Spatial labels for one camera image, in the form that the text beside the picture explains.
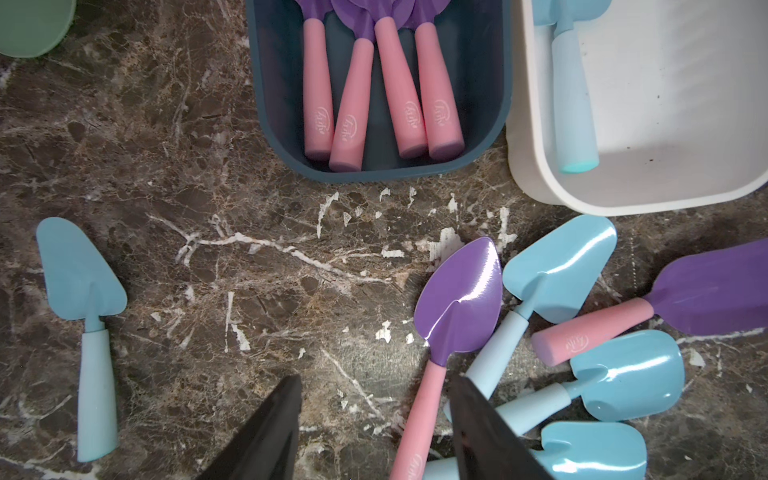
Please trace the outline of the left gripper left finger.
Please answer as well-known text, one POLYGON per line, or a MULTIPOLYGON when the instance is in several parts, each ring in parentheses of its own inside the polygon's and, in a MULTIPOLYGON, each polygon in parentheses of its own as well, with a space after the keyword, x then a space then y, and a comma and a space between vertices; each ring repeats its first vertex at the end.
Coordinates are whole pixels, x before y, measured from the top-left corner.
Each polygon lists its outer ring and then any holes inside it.
POLYGON ((283 378, 201 479, 291 479, 299 440, 302 384, 283 378))

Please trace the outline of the purple square shovel pink handle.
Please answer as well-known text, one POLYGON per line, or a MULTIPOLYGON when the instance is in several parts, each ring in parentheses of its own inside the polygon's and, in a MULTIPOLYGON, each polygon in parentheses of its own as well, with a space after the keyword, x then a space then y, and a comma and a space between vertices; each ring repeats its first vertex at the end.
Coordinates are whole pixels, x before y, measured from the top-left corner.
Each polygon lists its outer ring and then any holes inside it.
POLYGON ((327 162, 334 137, 334 115, 324 19, 330 1, 297 0, 303 16, 304 152, 327 162))

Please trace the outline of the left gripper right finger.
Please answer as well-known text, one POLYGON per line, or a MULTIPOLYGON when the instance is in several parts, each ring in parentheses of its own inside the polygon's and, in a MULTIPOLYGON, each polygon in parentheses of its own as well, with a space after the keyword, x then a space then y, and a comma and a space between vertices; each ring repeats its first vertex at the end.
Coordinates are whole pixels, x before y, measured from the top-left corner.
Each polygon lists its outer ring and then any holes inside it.
POLYGON ((461 479, 551 477, 467 377, 452 378, 449 403, 461 479))

